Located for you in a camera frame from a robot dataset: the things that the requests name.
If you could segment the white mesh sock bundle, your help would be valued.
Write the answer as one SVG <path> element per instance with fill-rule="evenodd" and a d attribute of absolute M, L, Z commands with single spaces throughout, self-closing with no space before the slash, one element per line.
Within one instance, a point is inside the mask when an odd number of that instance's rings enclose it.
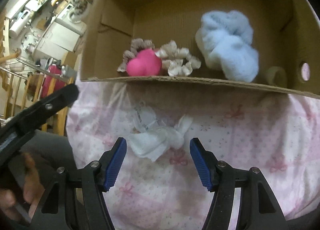
<path fill-rule="evenodd" d="M 136 132 L 126 137 L 127 143 L 137 157 L 152 162 L 171 148 L 182 148 L 184 135 L 193 123 L 191 116 L 184 115 L 176 125 L 166 125 L 151 107 L 146 106 L 134 109 L 132 120 Z"/>

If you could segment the pink heart plush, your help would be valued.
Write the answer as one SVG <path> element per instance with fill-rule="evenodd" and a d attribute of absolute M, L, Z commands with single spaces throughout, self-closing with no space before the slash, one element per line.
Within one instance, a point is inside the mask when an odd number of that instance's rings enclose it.
<path fill-rule="evenodd" d="M 126 67 L 129 76 L 157 76 L 161 73 L 162 61 L 152 49 L 140 51 Z"/>

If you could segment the beige grey scrunchie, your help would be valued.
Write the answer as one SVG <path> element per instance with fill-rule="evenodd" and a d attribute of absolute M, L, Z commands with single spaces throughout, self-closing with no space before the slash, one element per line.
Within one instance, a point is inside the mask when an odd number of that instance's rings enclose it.
<path fill-rule="evenodd" d="M 130 49 L 125 50 L 120 66 L 117 68 L 117 72 L 124 73 L 127 68 L 127 64 L 130 60 L 137 57 L 138 53 L 146 49 L 155 49 L 155 45 L 152 40 L 144 40 L 142 38 L 132 39 Z"/>

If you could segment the tan beige sock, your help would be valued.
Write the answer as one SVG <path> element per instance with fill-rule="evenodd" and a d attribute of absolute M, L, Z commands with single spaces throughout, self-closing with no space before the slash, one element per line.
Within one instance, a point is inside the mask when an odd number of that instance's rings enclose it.
<path fill-rule="evenodd" d="M 265 71 L 265 80 L 268 85 L 274 87 L 287 87 L 287 75 L 286 71 L 282 67 L 273 66 Z"/>

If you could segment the cream floral scrunchie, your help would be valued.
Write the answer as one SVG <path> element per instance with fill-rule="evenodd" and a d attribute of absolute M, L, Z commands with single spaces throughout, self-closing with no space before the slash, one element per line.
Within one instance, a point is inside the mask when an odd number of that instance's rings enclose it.
<path fill-rule="evenodd" d="M 188 48 L 179 48 L 173 40 L 162 45 L 155 54 L 170 77 L 187 77 L 201 67 L 199 58 L 193 56 Z"/>

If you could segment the light blue fluffy socks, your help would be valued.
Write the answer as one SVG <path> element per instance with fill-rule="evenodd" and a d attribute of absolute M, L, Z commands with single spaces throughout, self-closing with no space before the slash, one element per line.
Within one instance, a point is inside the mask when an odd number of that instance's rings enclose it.
<path fill-rule="evenodd" d="M 256 78 L 259 53 L 252 47 L 253 28 L 242 12 L 203 14 L 195 41 L 209 69 L 222 71 L 231 81 L 251 83 Z"/>

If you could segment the wooden chair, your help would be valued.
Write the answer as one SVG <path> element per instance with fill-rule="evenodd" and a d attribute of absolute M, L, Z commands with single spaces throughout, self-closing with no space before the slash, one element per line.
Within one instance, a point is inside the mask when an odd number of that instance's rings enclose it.
<path fill-rule="evenodd" d="M 74 82 L 74 77 L 64 74 L 73 71 L 69 66 L 54 59 L 44 63 L 42 68 L 40 61 L 26 60 L 20 49 L 9 55 L 1 50 L 1 127 L 35 102 Z"/>

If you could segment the pink patterned bed quilt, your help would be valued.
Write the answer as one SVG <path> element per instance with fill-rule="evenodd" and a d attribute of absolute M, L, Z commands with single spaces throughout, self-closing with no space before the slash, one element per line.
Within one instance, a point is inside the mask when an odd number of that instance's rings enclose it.
<path fill-rule="evenodd" d="M 319 100 L 199 84 L 76 81 L 67 119 L 82 168 L 127 142 L 116 184 L 104 195 L 116 229 L 290 229 L 319 216 Z"/>

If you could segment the white kitchen cabinets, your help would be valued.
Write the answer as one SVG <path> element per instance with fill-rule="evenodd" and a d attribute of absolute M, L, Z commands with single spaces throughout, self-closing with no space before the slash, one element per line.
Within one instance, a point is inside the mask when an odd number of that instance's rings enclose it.
<path fill-rule="evenodd" d="M 73 52 L 87 26 L 82 21 L 73 21 L 74 7 L 68 4 L 48 25 L 37 43 L 33 60 L 55 58 L 61 60 L 67 52 Z"/>

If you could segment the brown cardboard box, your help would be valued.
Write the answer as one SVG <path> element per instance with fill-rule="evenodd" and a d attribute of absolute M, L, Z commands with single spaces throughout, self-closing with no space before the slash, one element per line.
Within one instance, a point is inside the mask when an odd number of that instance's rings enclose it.
<path fill-rule="evenodd" d="M 93 0 L 80 79 L 319 98 L 319 15 L 309 0 Z"/>

